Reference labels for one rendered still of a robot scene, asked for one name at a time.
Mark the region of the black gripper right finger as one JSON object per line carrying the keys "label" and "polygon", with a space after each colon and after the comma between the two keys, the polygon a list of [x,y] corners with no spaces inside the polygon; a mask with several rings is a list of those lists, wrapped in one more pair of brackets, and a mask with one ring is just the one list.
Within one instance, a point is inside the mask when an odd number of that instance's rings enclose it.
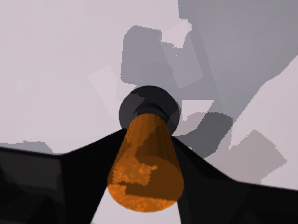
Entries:
{"label": "black gripper right finger", "polygon": [[236,181],[170,136],[184,179],[181,224],[238,224],[249,210],[298,216],[298,190]]}

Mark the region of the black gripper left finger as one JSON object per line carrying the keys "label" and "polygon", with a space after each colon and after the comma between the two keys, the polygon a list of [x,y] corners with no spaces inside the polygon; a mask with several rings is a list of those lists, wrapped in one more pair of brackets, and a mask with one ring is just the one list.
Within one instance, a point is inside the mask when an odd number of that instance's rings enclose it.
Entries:
{"label": "black gripper left finger", "polygon": [[90,224],[126,133],[61,155],[0,147],[0,189],[50,196],[58,224]]}

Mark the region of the orange knob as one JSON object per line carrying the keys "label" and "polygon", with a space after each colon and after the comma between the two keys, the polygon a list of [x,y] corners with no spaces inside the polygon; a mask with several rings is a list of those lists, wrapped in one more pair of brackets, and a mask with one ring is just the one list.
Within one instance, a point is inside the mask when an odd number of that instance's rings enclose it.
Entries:
{"label": "orange knob", "polygon": [[175,204],[184,179],[166,123],[155,114],[133,119],[107,178],[109,194],[126,209],[152,213]]}

